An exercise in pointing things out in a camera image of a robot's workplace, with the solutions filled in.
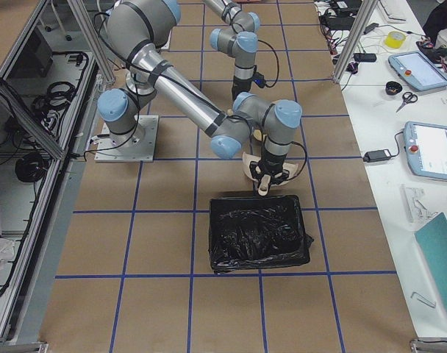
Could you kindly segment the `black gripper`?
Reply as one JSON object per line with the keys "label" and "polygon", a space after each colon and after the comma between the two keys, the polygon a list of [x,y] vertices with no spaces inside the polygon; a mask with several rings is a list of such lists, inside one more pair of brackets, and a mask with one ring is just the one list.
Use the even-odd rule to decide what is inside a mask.
{"label": "black gripper", "polygon": [[249,157],[248,177],[258,186],[283,185],[290,179],[290,164]]}

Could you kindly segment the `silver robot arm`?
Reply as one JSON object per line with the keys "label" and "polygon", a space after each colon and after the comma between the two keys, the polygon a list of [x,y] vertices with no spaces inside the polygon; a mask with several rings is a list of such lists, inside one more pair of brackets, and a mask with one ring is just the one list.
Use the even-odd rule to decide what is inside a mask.
{"label": "silver robot arm", "polygon": [[256,73],[260,19],[256,13],[243,11],[233,1],[207,0],[204,3],[228,25],[225,29],[212,30],[210,45],[235,60],[232,83],[232,99],[235,100],[240,93],[251,90]]}
{"label": "silver robot arm", "polygon": [[142,135],[138,113],[157,94],[164,95],[211,140],[215,155],[228,160],[239,152],[255,130],[262,133],[261,155],[243,155],[244,171],[260,194],[283,185],[301,173],[286,161],[301,122],[302,108],[292,100],[266,101],[251,93],[259,78],[255,58],[260,19],[233,1],[210,1],[226,24],[215,29],[210,44],[235,61],[230,113],[216,107],[200,90],[160,55],[171,30],[180,22],[176,1],[117,1],[107,13],[108,49],[128,70],[123,88],[103,92],[98,110],[117,144]]}

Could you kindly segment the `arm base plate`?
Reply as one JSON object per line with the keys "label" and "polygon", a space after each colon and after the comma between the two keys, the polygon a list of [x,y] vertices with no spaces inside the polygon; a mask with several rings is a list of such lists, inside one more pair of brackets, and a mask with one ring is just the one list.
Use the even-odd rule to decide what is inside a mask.
{"label": "arm base plate", "polygon": [[101,133],[107,137],[99,139],[99,152],[94,160],[97,163],[153,162],[159,120],[158,115],[139,115],[137,129],[122,136],[110,133],[103,123]]}

